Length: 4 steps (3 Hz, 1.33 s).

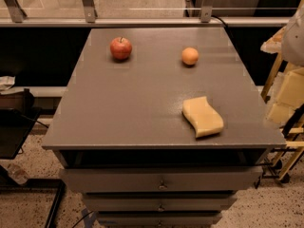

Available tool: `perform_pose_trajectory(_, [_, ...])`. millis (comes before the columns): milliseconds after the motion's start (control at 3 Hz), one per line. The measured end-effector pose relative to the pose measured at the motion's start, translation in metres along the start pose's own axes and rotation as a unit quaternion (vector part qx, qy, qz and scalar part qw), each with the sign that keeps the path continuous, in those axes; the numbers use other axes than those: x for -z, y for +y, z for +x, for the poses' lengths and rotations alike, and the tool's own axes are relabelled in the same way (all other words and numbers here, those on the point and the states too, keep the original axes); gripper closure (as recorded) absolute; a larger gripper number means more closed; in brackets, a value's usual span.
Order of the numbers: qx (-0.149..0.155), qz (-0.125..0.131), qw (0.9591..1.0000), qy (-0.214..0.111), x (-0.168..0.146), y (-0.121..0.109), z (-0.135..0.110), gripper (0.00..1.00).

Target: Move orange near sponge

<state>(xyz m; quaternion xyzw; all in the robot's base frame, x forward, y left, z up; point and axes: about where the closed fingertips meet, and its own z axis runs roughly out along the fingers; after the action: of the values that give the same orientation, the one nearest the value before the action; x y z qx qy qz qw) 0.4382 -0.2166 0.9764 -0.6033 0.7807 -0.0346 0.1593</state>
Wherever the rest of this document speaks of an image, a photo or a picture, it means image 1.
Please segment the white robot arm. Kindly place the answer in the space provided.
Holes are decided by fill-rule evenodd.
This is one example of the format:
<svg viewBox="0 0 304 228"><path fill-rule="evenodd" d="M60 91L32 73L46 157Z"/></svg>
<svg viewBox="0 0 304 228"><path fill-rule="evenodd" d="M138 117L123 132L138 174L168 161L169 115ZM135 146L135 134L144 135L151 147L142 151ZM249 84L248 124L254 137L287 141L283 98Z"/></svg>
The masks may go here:
<svg viewBox="0 0 304 228"><path fill-rule="evenodd" d="M260 48L267 53L282 53L282 58L294 68L275 78L273 95L267 106L266 119L284 125L304 104L304 7L288 24L275 33Z"/></svg>

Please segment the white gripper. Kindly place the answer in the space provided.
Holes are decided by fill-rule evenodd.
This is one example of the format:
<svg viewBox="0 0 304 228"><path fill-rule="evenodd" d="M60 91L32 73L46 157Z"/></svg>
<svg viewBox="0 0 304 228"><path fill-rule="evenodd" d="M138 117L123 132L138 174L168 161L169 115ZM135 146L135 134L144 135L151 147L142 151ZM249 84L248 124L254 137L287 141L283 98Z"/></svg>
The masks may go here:
<svg viewBox="0 0 304 228"><path fill-rule="evenodd" d="M278 73L270 100L266 104L265 123L285 124L304 104L304 67L287 66Z"/></svg>

